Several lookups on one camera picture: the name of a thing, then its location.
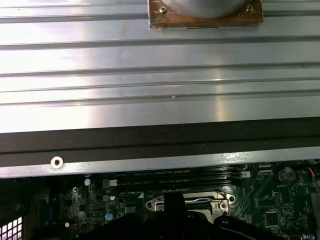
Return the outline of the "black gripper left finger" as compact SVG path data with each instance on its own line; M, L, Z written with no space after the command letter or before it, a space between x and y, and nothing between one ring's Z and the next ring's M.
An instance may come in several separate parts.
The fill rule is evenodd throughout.
M164 210L143 220L135 213L79 235L77 240L159 240L175 224L175 194L164 195Z

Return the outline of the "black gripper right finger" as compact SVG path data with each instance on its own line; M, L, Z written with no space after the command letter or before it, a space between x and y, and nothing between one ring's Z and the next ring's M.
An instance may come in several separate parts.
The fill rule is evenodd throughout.
M174 228L179 240L280 240L281 237L234 217L223 215L213 223L198 213L188 215L181 193L174 194Z

